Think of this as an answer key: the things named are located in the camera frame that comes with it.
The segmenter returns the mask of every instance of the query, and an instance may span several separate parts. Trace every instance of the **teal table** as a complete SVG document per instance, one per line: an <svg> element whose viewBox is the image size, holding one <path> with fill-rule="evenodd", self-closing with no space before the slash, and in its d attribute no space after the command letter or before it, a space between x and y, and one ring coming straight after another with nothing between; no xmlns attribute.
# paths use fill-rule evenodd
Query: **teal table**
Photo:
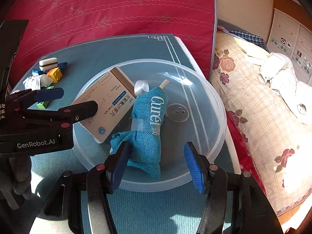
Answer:
<svg viewBox="0 0 312 234"><path fill-rule="evenodd" d="M189 59L173 35L131 35L105 38L81 43L55 51L40 59L57 57L68 62L61 80L54 84L64 89L62 99L49 103L48 110L70 105L79 90L94 75L112 65L133 59L154 58L180 63L193 69ZM38 62L32 68L39 68ZM32 68L20 80L14 90L23 90L22 82L31 75ZM224 143L215 164L227 172L234 172L227 146ZM32 157L31 200L12 213L17 226L28 233L55 182L65 170L73 173L86 172L73 149ZM194 189L192 182L180 187L153 193L140 193L118 189L108 196L112 215L119 234L194 234L196 233L206 196ZM82 215L86 234L91 233L86 205L82 192ZM224 233L229 232L231 213L226 213Z"/></svg>

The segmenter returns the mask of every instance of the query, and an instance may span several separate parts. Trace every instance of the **white towel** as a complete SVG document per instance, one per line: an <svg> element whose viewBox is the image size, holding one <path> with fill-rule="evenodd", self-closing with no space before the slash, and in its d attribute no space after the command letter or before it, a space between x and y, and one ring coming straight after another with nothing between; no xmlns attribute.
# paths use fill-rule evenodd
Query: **white towel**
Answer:
<svg viewBox="0 0 312 234"><path fill-rule="evenodd" d="M286 68L293 68L291 60L286 55L271 53L269 57L261 65L258 79L260 82L266 83L267 81L275 77L280 70Z"/></svg>
<svg viewBox="0 0 312 234"><path fill-rule="evenodd" d="M312 87L297 80L291 60L286 55L269 54L252 43L234 39L246 53L245 60L261 66L259 81L269 81L271 91L283 98L300 122L312 124Z"/></svg>
<svg viewBox="0 0 312 234"><path fill-rule="evenodd" d="M295 95L302 123L312 124L312 87L298 81Z"/></svg>

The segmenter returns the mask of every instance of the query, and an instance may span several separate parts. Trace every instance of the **clear plastic container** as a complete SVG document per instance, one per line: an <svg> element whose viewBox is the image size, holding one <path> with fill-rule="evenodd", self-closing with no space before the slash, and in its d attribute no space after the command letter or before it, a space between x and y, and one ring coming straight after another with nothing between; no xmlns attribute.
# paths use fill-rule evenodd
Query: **clear plastic container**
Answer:
<svg viewBox="0 0 312 234"><path fill-rule="evenodd" d="M170 80L164 88L169 97L169 104L160 132L161 177L159 180L153 180L140 169L126 167L120 188L153 192L171 189L191 181L183 154L184 144L188 141L193 142L198 152L213 162L224 143L226 113L218 93L204 77L177 63L140 59L123 62L118 66L133 83L137 80L148 81L150 89L159 87L165 79ZM113 67L89 80L76 98ZM130 130L131 111L102 144L96 143L78 123L74 124L74 150L88 170L105 162L114 133Z"/></svg>

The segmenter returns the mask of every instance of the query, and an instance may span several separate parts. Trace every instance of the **red quilt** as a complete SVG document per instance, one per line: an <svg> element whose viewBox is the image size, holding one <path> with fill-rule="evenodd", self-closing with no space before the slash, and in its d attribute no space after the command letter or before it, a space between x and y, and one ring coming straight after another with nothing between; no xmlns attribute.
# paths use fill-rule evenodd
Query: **red quilt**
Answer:
<svg viewBox="0 0 312 234"><path fill-rule="evenodd" d="M51 51L139 33L173 33L209 75L214 0L16 0L7 18L29 20L11 69L12 86Z"/></svg>

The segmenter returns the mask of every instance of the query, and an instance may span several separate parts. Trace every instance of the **green lego brick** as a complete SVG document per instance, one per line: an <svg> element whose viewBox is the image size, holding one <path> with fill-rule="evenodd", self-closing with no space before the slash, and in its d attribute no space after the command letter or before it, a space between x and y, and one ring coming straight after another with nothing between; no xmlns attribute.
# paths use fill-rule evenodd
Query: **green lego brick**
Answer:
<svg viewBox="0 0 312 234"><path fill-rule="evenodd" d="M39 109L46 109L46 107L48 106L50 101L45 101L45 102L40 102L40 103L37 103L37 107Z"/></svg>
<svg viewBox="0 0 312 234"><path fill-rule="evenodd" d="M54 86L50 86L50 87L47 87L46 90L49 90L49 89L53 89ZM48 106L50 101L45 101L45 102L40 102L40 103L37 103L37 107L39 109L46 109L46 107Z"/></svg>

